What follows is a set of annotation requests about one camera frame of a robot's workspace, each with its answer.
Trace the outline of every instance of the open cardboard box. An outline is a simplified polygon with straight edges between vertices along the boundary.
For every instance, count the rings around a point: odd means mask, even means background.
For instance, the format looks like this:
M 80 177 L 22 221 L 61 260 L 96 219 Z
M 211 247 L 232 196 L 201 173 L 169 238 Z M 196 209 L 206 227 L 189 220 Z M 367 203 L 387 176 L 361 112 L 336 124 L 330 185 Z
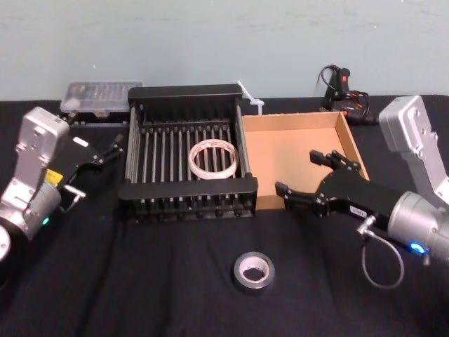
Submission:
M 246 148 L 251 173 L 257 177 L 256 209 L 282 209 L 274 183 L 280 181 L 294 190 L 315 192 L 330 168 L 310 162 L 310 150 L 324 154 L 337 150 L 358 161 L 361 175 L 368 179 L 356 143 L 341 112 L 269 114 L 244 116 Z

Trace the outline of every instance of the light blue wall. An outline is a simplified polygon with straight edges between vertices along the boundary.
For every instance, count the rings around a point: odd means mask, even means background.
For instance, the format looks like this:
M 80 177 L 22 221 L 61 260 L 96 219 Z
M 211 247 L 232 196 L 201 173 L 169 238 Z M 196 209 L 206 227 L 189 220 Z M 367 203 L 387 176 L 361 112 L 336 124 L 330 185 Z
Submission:
M 0 100 L 87 79 L 310 96 L 328 63 L 370 94 L 447 94 L 448 52 L 448 0 L 0 0 Z

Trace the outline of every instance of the yellow warning label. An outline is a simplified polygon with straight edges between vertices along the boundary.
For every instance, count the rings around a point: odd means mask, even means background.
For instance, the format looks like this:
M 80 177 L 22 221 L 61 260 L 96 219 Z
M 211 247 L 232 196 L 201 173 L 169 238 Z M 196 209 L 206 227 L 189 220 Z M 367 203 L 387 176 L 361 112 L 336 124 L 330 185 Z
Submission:
M 45 180 L 47 180 L 47 182 L 53 187 L 58 186 L 62 178 L 64 178 L 62 174 L 59 174 L 58 172 L 52 170 L 47 170 L 47 173 L 45 175 Z

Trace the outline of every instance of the black tablecloth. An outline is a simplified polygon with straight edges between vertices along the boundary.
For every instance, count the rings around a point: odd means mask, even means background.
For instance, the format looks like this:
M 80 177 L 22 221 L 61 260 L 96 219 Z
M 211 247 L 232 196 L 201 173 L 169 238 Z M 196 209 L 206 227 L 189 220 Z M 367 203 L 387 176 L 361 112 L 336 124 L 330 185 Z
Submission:
M 392 97 L 371 98 L 381 111 Z M 268 99 L 264 113 L 317 110 L 315 98 Z M 424 96 L 449 167 L 449 98 Z M 11 179 L 21 117 L 34 106 L 0 103 L 0 189 Z M 251 113 L 255 107 L 246 106 Z M 72 130 L 98 147 L 120 128 Z M 406 163 L 389 153 L 378 126 L 351 127 L 371 180 L 415 190 Z M 88 192 L 66 216 L 55 213 L 35 237 L 16 278 L 0 292 L 0 336 L 444 336 L 449 335 L 449 269 L 401 249 L 402 285 L 381 291 L 361 269 L 358 222 L 307 212 L 261 211 L 254 218 L 130 225 L 116 215 L 124 160 L 80 177 Z M 276 266 L 269 293 L 236 289 L 231 270 L 247 251 Z M 368 268 L 394 281 L 397 261 L 368 246 Z

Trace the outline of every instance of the dish rack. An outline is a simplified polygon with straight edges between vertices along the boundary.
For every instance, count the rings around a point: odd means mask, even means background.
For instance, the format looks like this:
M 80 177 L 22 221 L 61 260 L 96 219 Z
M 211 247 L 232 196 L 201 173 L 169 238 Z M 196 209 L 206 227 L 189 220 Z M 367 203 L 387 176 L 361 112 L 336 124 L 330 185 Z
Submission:
M 125 214 L 145 220 L 229 218 L 255 212 L 257 179 L 250 172 L 241 118 L 240 86 L 132 88 L 125 182 L 119 199 Z M 202 180 L 189 169 L 190 149 L 205 139 L 226 140 L 239 165 L 227 179 Z M 197 156 L 206 171 L 230 165 L 224 150 Z

